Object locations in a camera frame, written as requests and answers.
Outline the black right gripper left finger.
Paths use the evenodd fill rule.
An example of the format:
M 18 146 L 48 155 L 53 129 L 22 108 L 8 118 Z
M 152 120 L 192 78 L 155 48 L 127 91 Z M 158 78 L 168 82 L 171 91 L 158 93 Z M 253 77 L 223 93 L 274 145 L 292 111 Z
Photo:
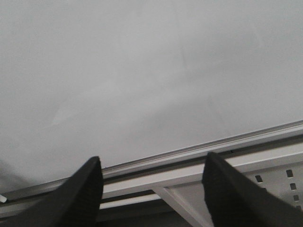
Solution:
M 90 158 L 43 200 L 7 219 L 2 227 L 93 227 L 103 194 L 99 157 Z

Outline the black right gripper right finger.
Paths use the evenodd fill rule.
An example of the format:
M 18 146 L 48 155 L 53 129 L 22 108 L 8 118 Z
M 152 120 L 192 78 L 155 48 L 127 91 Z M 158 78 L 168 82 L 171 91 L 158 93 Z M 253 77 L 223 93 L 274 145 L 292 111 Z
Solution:
M 303 213 L 260 188 L 214 152 L 202 177 L 205 203 L 216 227 L 301 227 Z

